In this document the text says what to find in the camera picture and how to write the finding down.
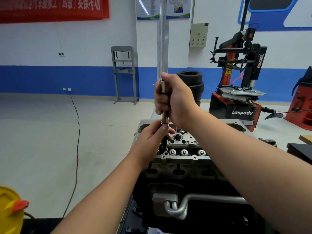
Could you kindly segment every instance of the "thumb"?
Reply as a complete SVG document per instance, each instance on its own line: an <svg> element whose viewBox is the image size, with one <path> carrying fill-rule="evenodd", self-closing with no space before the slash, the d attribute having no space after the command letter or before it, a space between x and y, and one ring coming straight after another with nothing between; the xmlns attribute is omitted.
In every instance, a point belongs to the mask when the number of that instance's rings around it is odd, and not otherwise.
<svg viewBox="0 0 312 234"><path fill-rule="evenodd" d="M169 124L164 124L162 125L158 131L151 137L152 140L155 142L161 142L161 140L168 135L168 130L169 130Z"/></svg>
<svg viewBox="0 0 312 234"><path fill-rule="evenodd" d="M184 82L180 79L180 77L177 74L168 74L163 72L161 74L161 78L164 82L168 82L172 87L175 87L179 84L184 84Z"/></svg>

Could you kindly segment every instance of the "forearm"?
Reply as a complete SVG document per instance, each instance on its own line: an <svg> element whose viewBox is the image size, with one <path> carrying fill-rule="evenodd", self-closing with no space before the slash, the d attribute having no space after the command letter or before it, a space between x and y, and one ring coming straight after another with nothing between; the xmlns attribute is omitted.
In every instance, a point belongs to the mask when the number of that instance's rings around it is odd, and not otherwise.
<svg viewBox="0 0 312 234"><path fill-rule="evenodd" d="M261 215L282 233L311 233L309 164L233 129L200 108L188 121L186 130Z"/></svg>
<svg viewBox="0 0 312 234"><path fill-rule="evenodd" d="M141 168L129 153L104 181L76 205L53 234L115 233Z"/></svg>

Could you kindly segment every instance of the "red banner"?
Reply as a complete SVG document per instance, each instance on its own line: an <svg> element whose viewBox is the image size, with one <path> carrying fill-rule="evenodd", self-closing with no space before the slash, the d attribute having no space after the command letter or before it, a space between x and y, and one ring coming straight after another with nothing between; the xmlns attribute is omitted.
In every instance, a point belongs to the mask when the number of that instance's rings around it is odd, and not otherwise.
<svg viewBox="0 0 312 234"><path fill-rule="evenodd" d="M108 0L0 0L0 23L109 19Z"/></svg>

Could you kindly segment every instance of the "electrical panel box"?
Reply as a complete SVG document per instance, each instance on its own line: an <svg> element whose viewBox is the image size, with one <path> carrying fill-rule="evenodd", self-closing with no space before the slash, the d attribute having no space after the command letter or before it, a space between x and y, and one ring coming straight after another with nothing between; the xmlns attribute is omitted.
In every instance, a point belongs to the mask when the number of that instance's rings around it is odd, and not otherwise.
<svg viewBox="0 0 312 234"><path fill-rule="evenodd" d="M190 48L204 48L207 43L208 23L191 24Z"/></svg>

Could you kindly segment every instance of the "hand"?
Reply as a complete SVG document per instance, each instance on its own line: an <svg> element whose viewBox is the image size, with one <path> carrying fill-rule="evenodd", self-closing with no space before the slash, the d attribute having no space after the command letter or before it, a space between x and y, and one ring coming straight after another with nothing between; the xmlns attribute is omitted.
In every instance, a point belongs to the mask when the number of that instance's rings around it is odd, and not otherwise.
<svg viewBox="0 0 312 234"><path fill-rule="evenodd" d="M147 167L149 162L156 156L162 139L167 136L168 140L172 140L168 133L175 133L175 130L168 124L162 125L160 122L161 119L157 119L144 128L128 154L134 156L142 168Z"/></svg>
<svg viewBox="0 0 312 234"><path fill-rule="evenodd" d="M177 74L162 73L163 81L169 83L169 95L161 93L159 82L155 84L156 113L169 111L171 121L179 128L186 129L190 114L198 107L194 101L191 89L180 79Z"/></svg>

